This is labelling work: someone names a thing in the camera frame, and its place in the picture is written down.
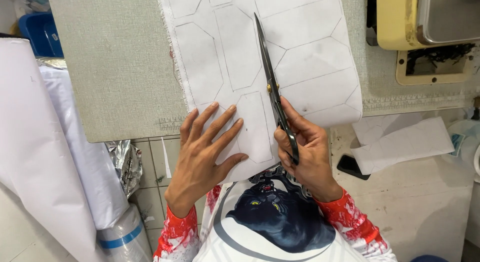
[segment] black panther print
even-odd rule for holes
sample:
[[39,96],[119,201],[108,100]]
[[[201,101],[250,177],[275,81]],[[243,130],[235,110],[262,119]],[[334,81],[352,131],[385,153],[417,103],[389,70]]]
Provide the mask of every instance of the black panther print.
[[[243,192],[226,217],[255,231],[289,253],[320,249],[331,244],[335,229],[327,223],[312,198],[302,194],[280,171]],[[280,180],[287,192],[275,188],[272,180]]]

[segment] black scissors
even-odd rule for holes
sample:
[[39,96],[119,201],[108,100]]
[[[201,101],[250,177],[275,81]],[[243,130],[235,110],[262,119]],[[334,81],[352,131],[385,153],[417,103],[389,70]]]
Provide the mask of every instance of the black scissors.
[[260,41],[260,51],[262,52],[261,57],[263,60],[263,67],[265,69],[265,75],[267,76],[267,91],[270,95],[270,102],[272,103],[273,108],[273,116],[275,117],[275,121],[277,126],[280,126],[282,130],[284,130],[290,140],[290,145],[292,148],[292,154],[287,152],[290,156],[291,160],[295,165],[299,163],[299,149],[297,145],[297,139],[295,139],[295,135],[293,134],[292,130],[290,129],[287,118],[285,117],[285,112],[283,111],[282,104],[280,102],[280,94],[279,94],[279,85],[275,79],[275,74],[273,73],[272,62],[270,61],[270,56],[268,55],[267,50],[267,43],[265,41],[265,35],[262,30],[262,26],[260,21],[258,20],[257,14],[255,13],[255,21],[257,23],[258,29],[258,39]]

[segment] smartphone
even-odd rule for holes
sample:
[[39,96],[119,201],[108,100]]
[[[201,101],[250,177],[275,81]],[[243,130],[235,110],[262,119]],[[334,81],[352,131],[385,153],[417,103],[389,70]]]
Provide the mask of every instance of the smartphone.
[[343,155],[339,164],[336,166],[342,172],[355,176],[359,179],[367,180],[370,178],[370,175],[364,175],[360,171],[359,165],[357,164],[357,160],[347,155]]

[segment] hand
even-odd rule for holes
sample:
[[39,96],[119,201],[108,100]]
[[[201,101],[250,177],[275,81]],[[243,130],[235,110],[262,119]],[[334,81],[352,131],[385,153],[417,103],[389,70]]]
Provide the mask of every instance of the hand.
[[172,180],[165,191],[168,207],[177,218],[185,218],[198,199],[223,181],[235,165],[248,159],[248,155],[238,153],[231,155],[220,165],[215,164],[220,152],[233,140],[243,125],[243,119],[239,118],[212,143],[212,139],[237,110],[235,105],[230,106],[202,135],[205,122],[218,106],[218,102],[212,103],[199,117],[195,108],[180,127],[180,153]]
[[274,133],[278,142],[278,156],[285,170],[303,184],[319,202],[336,201],[343,196],[343,189],[333,179],[328,157],[328,137],[326,131],[303,118],[286,100],[280,97],[282,108],[293,133],[296,134],[300,162],[291,162],[290,141],[285,131],[277,128]]

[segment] blue plastic bin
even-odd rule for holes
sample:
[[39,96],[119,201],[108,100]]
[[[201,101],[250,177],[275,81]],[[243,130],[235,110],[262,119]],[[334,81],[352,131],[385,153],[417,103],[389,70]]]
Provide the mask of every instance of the blue plastic bin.
[[23,15],[18,20],[18,27],[23,36],[30,39],[34,55],[63,57],[57,27],[50,12]]

